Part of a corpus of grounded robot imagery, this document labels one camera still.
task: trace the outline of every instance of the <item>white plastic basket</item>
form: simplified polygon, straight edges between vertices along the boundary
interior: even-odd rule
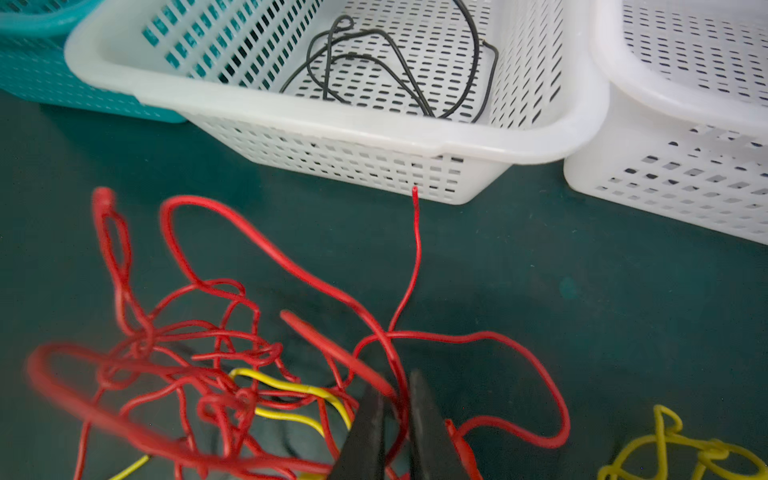
[[[310,39],[346,13],[356,29],[395,38],[440,113],[472,58],[452,0],[107,0],[69,38],[66,58],[83,81],[178,111],[254,162],[401,194],[419,185],[426,199],[463,204],[511,164],[556,161],[588,142],[608,100],[588,54],[586,0],[466,4],[501,51],[478,124],[466,122],[487,88],[485,48],[453,121],[422,117],[385,72],[361,61],[335,65],[332,76],[355,106],[312,98],[319,93],[302,76],[274,93]],[[334,53],[351,48],[402,73],[380,38]]]
[[[768,243],[768,3],[597,0],[612,81],[598,136],[565,162],[580,192]]]

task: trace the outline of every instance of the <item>red wire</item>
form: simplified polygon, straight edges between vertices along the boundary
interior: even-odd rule
[[[521,353],[542,377],[555,400],[561,417],[560,432],[552,437],[543,437],[504,419],[479,416],[462,425],[455,433],[456,439],[475,428],[489,426],[503,429],[526,442],[550,449],[563,445],[566,441],[571,422],[562,395],[541,362],[519,343],[493,332],[447,336],[437,333],[395,331],[397,321],[413,293],[422,258],[422,244],[419,235],[419,198],[416,187],[413,188],[415,266],[406,294],[398,305],[387,331],[357,300],[296,265],[237,212],[216,201],[191,196],[173,197],[163,203],[160,211],[161,230],[166,243],[170,248],[171,255],[190,284],[172,292],[149,313],[146,313],[131,289],[133,260],[131,241],[127,224],[114,209],[114,205],[115,196],[111,190],[98,188],[94,192],[94,224],[101,254],[114,284],[115,319],[126,338],[107,354],[96,353],[67,343],[44,345],[38,347],[27,361],[27,372],[31,384],[55,404],[83,420],[74,480],[80,480],[83,475],[88,437],[93,425],[127,439],[142,452],[170,459],[174,462],[174,477],[177,480],[182,480],[184,468],[195,468],[201,478],[205,478],[210,470],[217,470],[229,472],[245,480],[277,480],[278,478],[295,480],[295,472],[318,474],[329,472],[330,465],[266,453],[250,433],[254,410],[257,406],[294,410],[317,402],[321,425],[326,433],[326,447],[333,458],[338,457],[339,452],[330,432],[325,401],[309,394],[265,389],[260,387],[258,382],[241,388],[227,375],[228,372],[222,370],[222,360],[244,362],[253,369],[274,365],[286,380],[300,382],[299,377],[292,374],[283,364],[281,359],[282,344],[269,343],[259,336],[259,307],[248,299],[245,287],[241,283],[229,279],[202,280],[192,269],[178,244],[173,224],[173,212],[178,207],[187,205],[206,208],[229,220],[288,273],[312,288],[349,306],[371,329],[372,335],[362,339],[355,350],[349,353],[317,332],[310,324],[302,321],[295,314],[287,310],[280,313],[280,317],[285,322],[323,354],[336,382],[335,387],[327,390],[341,399],[351,418],[354,417],[358,408],[358,402],[347,393],[346,389],[355,376],[361,377],[392,402],[399,422],[399,432],[387,454],[387,464],[391,463],[400,452],[409,428],[406,373],[397,350],[392,344],[394,339],[422,339],[443,343],[469,343],[481,339],[491,339],[510,346]],[[117,233],[117,242],[114,241],[113,234],[110,232],[110,223]],[[119,255],[115,252],[115,246],[118,247],[117,253]],[[198,319],[182,320],[163,327],[154,325],[155,319],[172,302],[188,293],[197,291],[229,301],[218,325]],[[252,313],[251,327],[248,333],[227,327],[231,314],[238,306],[244,306]],[[188,360],[169,348],[173,343],[191,339],[212,341],[212,351],[191,357],[193,362],[212,361],[212,368],[193,366]],[[245,339],[250,343],[250,348],[237,350],[233,339]],[[384,377],[359,359],[362,349],[373,342],[382,345],[389,362],[389,368],[394,374],[396,386],[390,385]],[[99,385],[96,394],[88,399],[61,382],[48,366],[53,355],[66,355],[94,364],[96,366],[96,380]],[[168,360],[176,366],[169,366]],[[336,363],[340,363],[349,370],[346,379],[342,377]],[[118,412],[101,406],[101,400],[105,394],[114,390],[126,389],[142,376],[156,376],[162,379],[166,386],[156,391],[135,396],[123,404]],[[223,449],[222,455],[218,455],[217,452],[206,454],[198,449],[193,429],[187,417],[187,386],[199,395],[196,412],[200,420],[218,428]],[[131,421],[131,412],[134,409],[168,397],[173,393],[176,393],[178,398],[179,419],[185,434],[182,442],[163,437],[146,426]],[[290,397],[295,401],[282,402],[273,399],[273,397]],[[265,470],[271,470],[278,476],[264,473]],[[387,468],[387,475],[390,478],[396,478],[394,471],[389,467]]]

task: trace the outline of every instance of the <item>yellow wire coil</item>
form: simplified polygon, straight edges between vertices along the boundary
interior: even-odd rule
[[[338,398],[336,398],[335,395],[328,393],[326,390],[316,386],[284,382],[283,380],[275,379],[262,372],[257,372],[256,370],[252,369],[234,369],[230,372],[230,378],[235,378],[236,376],[250,377],[252,379],[258,380],[259,382],[265,383],[274,389],[285,390],[286,392],[307,393],[309,395],[314,395],[316,397],[320,397],[321,399],[327,400],[328,403],[330,403],[333,408],[339,412],[339,415],[341,415],[341,418],[344,421],[344,425],[346,425],[346,429],[349,430],[352,428],[352,420],[349,418],[346,409],[344,409],[344,405],[339,401]],[[256,414],[258,416],[264,417],[265,419],[286,420],[288,422],[303,423],[304,425],[308,425],[315,429],[323,438],[326,437],[326,433],[323,430],[323,426],[320,425],[320,422],[315,419],[311,419],[308,416],[298,415],[296,413],[276,412],[274,410],[267,410],[258,407],[256,408]],[[131,466],[110,478],[109,480],[125,480],[130,474],[136,472],[139,468],[143,467],[144,464],[149,462],[150,458],[151,457],[149,455],[141,457],[136,462],[131,464]],[[301,480],[323,480],[325,477],[325,475],[311,473],[302,473],[299,475]]]
[[[328,403],[330,403],[333,406],[333,408],[336,409],[337,412],[339,412],[339,415],[341,415],[341,418],[344,421],[344,425],[346,425],[346,429],[349,430],[352,428],[352,420],[349,419],[349,415],[347,415],[346,409],[344,409],[344,405],[333,394],[328,393],[324,389],[318,388],[316,386],[302,385],[300,383],[284,382],[283,380],[275,379],[262,372],[257,372],[256,370],[252,370],[252,369],[234,369],[230,372],[230,378],[235,378],[236,376],[250,377],[252,379],[258,380],[259,382],[265,383],[274,389],[285,390],[286,392],[307,393],[310,395],[314,395],[316,397],[320,397],[321,399],[327,400]],[[291,420],[293,422],[301,422],[317,430],[320,433],[320,435],[325,436],[323,434],[323,427],[320,426],[316,420],[311,419],[309,417],[305,417],[303,415],[297,415],[295,413],[274,412],[272,410],[265,410],[265,409],[256,409],[256,414],[266,417],[268,419]]]
[[[674,424],[672,426],[664,427],[665,415],[673,420]],[[611,465],[606,465],[600,469],[598,480],[605,480],[607,477],[611,477],[611,480],[617,480],[618,478],[623,480],[667,480],[669,474],[667,443],[685,445],[699,450],[698,463],[696,468],[694,468],[691,480],[701,480],[707,470],[726,480],[768,480],[768,466],[749,450],[738,445],[723,443],[717,439],[709,441],[694,440],[680,435],[680,431],[683,429],[683,420],[680,419],[677,413],[662,405],[654,406],[654,420],[655,433],[629,442]],[[649,443],[656,443],[656,458],[659,465],[656,475],[653,478],[643,478],[623,470],[621,466],[627,461],[629,455],[641,446]],[[714,463],[714,460],[724,460],[730,453],[741,455],[750,460],[757,467],[757,473],[754,475],[741,475],[729,472]]]

